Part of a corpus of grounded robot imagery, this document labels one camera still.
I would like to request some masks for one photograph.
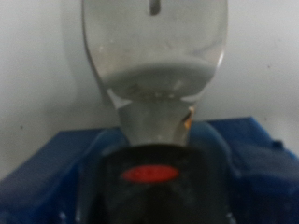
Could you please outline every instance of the red light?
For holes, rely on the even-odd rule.
[[[159,183],[177,176],[178,169],[168,165],[141,165],[122,174],[125,180],[136,183]]]

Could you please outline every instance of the blue surface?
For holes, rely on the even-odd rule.
[[[75,223],[89,156],[127,145],[119,129],[57,134],[0,183],[0,223]],[[299,223],[299,161],[254,119],[195,122],[189,145],[226,155],[238,224]]]

